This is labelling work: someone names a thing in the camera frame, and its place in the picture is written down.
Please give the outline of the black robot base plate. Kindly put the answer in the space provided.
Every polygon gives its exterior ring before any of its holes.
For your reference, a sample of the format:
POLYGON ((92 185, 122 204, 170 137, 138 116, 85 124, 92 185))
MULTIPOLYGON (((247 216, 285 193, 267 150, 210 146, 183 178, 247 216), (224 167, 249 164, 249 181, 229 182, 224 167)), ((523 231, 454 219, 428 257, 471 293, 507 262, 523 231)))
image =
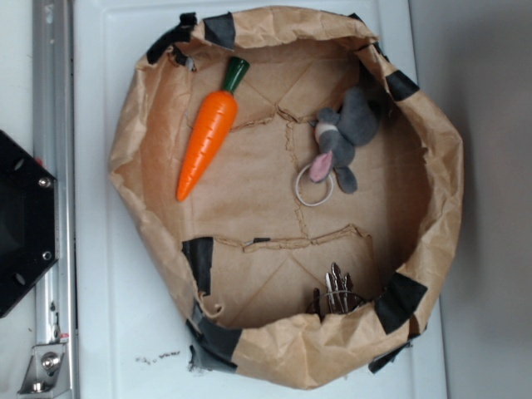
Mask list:
POLYGON ((56 178, 1 133, 1 316, 57 261, 56 178))

